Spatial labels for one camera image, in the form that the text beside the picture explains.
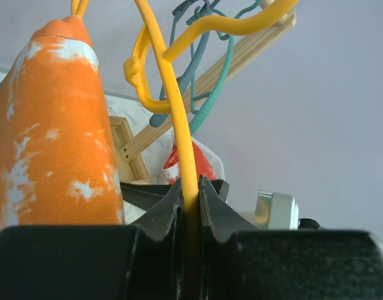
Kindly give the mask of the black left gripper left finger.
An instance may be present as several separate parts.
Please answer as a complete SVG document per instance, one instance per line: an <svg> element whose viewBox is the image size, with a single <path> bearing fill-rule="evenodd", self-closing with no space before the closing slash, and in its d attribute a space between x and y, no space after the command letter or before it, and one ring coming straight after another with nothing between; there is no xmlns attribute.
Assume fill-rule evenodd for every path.
<svg viewBox="0 0 383 300"><path fill-rule="evenodd" d="M178 299L182 210L167 195L129 225L0 232L0 299Z"/></svg>

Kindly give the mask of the teal hanger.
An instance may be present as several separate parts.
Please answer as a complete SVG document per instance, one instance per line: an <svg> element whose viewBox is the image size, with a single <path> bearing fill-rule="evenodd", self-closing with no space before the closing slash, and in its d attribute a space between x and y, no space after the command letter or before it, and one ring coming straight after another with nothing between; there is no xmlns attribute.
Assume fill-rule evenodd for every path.
<svg viewBox="0 0 383 300"><path fill-rule="evenodd" d="M241 16L243 16L244 14L254 10L262 2L263 1L254 1L253 4L251 4L248 7L245 7L241 11L239 11L234 18L235 19L241 18ZM219 10L217 10L215 8L213 9L212 13L220 15L220 16L226 16L225 14L223 14L222 12L220 12ZM215 86L216 86L217 83L219 83L219 84L222 83L219 86L221 88L221 90L222 90L222 87L223 87L223 85L225 83L225 80L227 78L227 75L228 75L228 72L229 72L229 69L230 69L230 66L231 66L231 59L232 59L233 50L234 50L234 37L229 35L229 34L224 34L223 32L220 32L220 31L216 31L216 33L217 33L217 35L218 35L220 40L228 41L227 52L226 52L226 55L225 55L224 64L223 64L223 67L222 67L221 72L219 74L219 79L216 81L216 84L215 84Z"/></svg>

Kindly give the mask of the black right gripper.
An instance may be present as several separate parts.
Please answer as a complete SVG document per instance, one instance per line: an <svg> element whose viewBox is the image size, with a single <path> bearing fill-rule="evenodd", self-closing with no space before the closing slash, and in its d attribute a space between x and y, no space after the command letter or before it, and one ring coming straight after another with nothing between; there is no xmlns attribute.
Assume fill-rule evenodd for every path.
<svg viewBox="0 0 383 300"><path fill-rule="evenodd" d="M227 200L229 192L229 184L222 179L211 181L216 193L223 200ZM144 213L151 210L154 206L160 203L167 195L169 197L179 199L181 207L183 206L183 197L181 190L181 182L175 182L175 188L173 191L172 185L168 184L132 184L128 182L120 182L122 196L124 200L125 213L129 213L126 216L127 223L133 223L139 219ZM253 225L261 225L256 223L256 216L254 211L238 212L238 214L246 221ZM297 228L300 230L315 230L322 229L318 222L313 219L299 219Z"/></svg>

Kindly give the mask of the grey-blue hanger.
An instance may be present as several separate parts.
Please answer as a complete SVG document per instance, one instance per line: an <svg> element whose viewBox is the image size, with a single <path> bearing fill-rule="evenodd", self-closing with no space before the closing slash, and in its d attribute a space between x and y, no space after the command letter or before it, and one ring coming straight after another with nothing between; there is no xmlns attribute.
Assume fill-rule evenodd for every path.
<svg viewBox="0 0 383 300"><path fill-rule="evenodd" d="M170 43L169 43L170 46L174 42L177 23L186 13L189 7L192 6L195 2L197 1L184 1L180 5L178 5L177 8L173 10L172 12L173 22L172 22L171 36L170 36ZM196 7L193 17L190 17L190 19L187 20L187 24L192 24L193 21L196 21L197 19L203 16L212 14L213 9L218 3L219 1L213 1L212 3L210 1L204 1L204 5L201 8ZM190 107L191 107L191 113L194 114L194 117L189 123L189 127L190 127L190 132L192 135L199 129L201 124L205 121L206 117L209 115L213 105L216 102L218 93L221 90L221 87L219 86L222 83L220 84L217 83L217 85L214 87L214 89L211 92L206 92L205 94L201 94L198 96L195 95L195 87L196 87L195 72L201 62L204 51L206 50L207 42L209 40L209 35L210 35L210 31L202 34L196 50L194 50L194 44L193 42L191 42L191 45L190 45L191 61L189 65L187 66L186 70L183 72L183 74L177 78L179 90L182 95L186 91L187 87L191 85ZM200 99L204 99L204 98L206 98L205 103L200 107L200 109L196 109L195 108L196 101ZM149 120L149 125L151 125L153 128L158 128L159 126L163 124L163 122L168 118L168 116L169 116L168 114L153 114Z"/></svg>

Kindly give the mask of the orange white-speckled trousers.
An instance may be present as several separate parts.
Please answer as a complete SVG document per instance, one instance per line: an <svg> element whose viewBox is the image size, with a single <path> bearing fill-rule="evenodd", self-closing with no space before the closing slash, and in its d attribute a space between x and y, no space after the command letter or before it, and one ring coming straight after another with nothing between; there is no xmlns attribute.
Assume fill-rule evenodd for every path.
<svg viewBox="0 0 383 300"><path fill-rule="evenodd" d="M50 21L0 83L0 231L124 221L91 39L77 15Z"/></svg>

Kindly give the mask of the red white-speckled trousers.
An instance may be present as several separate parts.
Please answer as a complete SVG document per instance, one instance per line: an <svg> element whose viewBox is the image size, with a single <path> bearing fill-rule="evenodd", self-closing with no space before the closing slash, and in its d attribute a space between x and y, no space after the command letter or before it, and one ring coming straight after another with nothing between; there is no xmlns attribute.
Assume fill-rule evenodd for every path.
<svg viewBox="0 0 383 300"><path fill-rule="evenodd" d="M194 179L199 180L201 176L210 180L218 179L218 176L209 162L207 156L203 153L202 148L197 145L195 141L192 142L193 160L187 157L186 160L186 173L191 174L189 170L193 171ZM174 184L178 178L182 177L182 164L179 151L176 144L173 144L169 151L169 157L162 167L165 179L169 184Z"/></svg>

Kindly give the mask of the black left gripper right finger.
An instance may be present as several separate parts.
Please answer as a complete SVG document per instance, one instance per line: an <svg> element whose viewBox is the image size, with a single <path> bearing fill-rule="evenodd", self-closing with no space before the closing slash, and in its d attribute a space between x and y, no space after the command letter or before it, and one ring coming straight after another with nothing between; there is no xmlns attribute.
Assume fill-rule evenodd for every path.
<svg viewBox="0 0 383 300"><path fill-rule="evenodd" d="M199 180L205 299L383 299L383 246L367 231L260 230Z"/></svg>

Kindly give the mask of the yellow hanger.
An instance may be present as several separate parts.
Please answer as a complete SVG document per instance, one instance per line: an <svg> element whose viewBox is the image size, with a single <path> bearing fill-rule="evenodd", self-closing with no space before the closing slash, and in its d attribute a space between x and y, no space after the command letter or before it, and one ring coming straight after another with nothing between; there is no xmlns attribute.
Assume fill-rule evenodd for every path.
<svg viewBox="0 0 383 300"><path fill-rule="evenodd" d="M221 31L243 36L268 28L289 13L296 1L273 1L261 12L244 19L204 16L188 27L172 44L166 46L156 17L147 1L136 1L144 25L134 45L132 56L123 66L126 80L135 88L141 104L152 113L170 114L182 164L182 195L185 210L185 266L182 295L199 299L201 294L201 221L198 181L186 172L187 157L193 160L192 139L187 113L172 62L201 34ZM152 99L145 74L145 57L152 49L166 92L165 101Z"/></svg>

